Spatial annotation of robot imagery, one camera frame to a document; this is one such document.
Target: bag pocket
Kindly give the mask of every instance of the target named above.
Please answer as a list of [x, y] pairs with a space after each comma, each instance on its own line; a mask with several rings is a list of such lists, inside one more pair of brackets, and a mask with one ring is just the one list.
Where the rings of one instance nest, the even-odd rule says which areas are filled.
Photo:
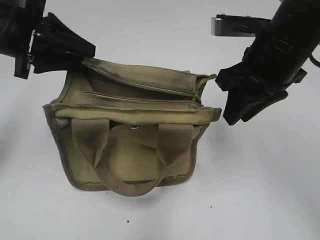
[[[119, 110], [66, 104], [46, 105], [44, 110], [71, 184], [78, 189], [99, 191], [110, 187], [110, 179], [107, 184], [103, 183], [106, 179], [102, 178], [106, 176], [113, 176], [111, 182], [125, 189], [132, 189], [126, 184], [150, 182], [135, 193], [111, 187], [111, 190], [126, 196], [145, 194], [155, 186], [179, 184], [190, 178], [195, 167], [198, 139], [212, 122], [215, 113], [213, 108], [201, 107]], [[179, 142], [190, 141], [187, 151], [184, 146], [184, 156], [170, 168], [166, 168], [166, 158], [174, 155], [175, 151], [162, 160], [157, 152], [160, 126], [162, 129], [175, 126], [162, 134], [160, 142], [170, 143], [169, 146], [176, 146], [181, 151], [178, 139]], [[187, 137], [183, 135], [184, 131], [180, 134], [176, 130], [181, 126], [187, 126]], [[162, 149], [162, 152], [170, 153], [167, 149]]]

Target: bag handle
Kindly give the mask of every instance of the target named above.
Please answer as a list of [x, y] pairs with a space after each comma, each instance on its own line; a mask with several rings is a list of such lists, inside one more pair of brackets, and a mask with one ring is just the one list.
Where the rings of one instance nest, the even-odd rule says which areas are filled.
[[107, 159], [102, 159], [103, 151], [108, 144], [110, 121], [108, 119], [72, 119], [71, 121], [73, 140], [103, 185], [127, 197], [147, 194], [166, 177], [171, 168], [189, 152], [193, 128], [192, 124], [159, 124], [156, 154], [164, 164], [160, 176], [147, 183], [128, 184], [112, 173]]

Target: white backdrop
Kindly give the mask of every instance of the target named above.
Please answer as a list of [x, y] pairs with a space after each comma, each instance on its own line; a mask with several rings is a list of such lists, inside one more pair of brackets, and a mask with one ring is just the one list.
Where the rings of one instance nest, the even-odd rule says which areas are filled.
[[[46, 12], [95, 44], [99, 59], [212, 74], [238, 63], [253, 38], [214, 37], [211, 17], [272, 18], [279, 4], [47, 0]], [[188, 182], [136, 198], [69, 184], [42, 110], [65, 72], [23, 80], [13, 77], [13, 58], [0, 63], [0, 239], [320, 239], [320, 71], [309, 61], [286, 100], [247, 123], [213, 123]], [[207, 85], [206, 106], [226, 100], [214, 81]]]

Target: black cylinder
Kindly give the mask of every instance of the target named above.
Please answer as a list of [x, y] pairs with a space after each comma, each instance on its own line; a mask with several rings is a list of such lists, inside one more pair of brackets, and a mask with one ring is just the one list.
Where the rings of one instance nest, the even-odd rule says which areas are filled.
[[284, 0], [243, 63], [262, 81], [289, 84], [320, 42], [319, 13], [320, 0]]

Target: zipper pocket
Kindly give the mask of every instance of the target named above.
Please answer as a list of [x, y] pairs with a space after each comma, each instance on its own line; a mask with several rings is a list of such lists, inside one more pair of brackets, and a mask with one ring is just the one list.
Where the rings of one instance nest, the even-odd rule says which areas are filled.
[[[198, 91], [201, 85], [215, 78], [215, 75], [197, 75], [197, 74], [181, 72], [177, 70], [164, 69], [160, 67], [151, 67], [151, 66], [121, 65], [121, 64], [101, 61], [97, 59], [85, 59], [82, 63], [86, 67], [94, 70], [95, 72], [111, 80], [114, 80], [116, 82], [119, 82], [128, 86], [132, 86], [140, 89], [146, 89], [154, 92], [161, 92], [161, 93], [178, 95], [178, 96], [187, 96], [187, 97], [196, 98], [198, 100], [200, 99], [200, 97], [198, 96]], [[119, 74], [112, 73], [108, 69], [106, 69], [109, 65], [110, 65], [110, 68], [111, 69], [114, 68], [116, 72], [121, 67], [124, 69], [133, 68], [131, 70], [133, 72], [136, 69], [137, 70], [136, 75], [141, 74], [145, 78], [146, 78], [146, 75], [148, 75], [149, 80], [136, 79], [137, 76], [135, 75], [133, 75], [132, 79], [126, 78], [124, 76], [120, 76]], [[149, 71], [154, 70], [154, 76], [147, 70]], [[161, 79], [157, 80], [159, 76], [163, 76], [163, 78], [165, 78], [166, 74], [168, 74], [168, 77], [172, 78], [172, 82], [176, 84], [172, 84], [172, 82], [168, 83], [168, 81], [162, 82]]]

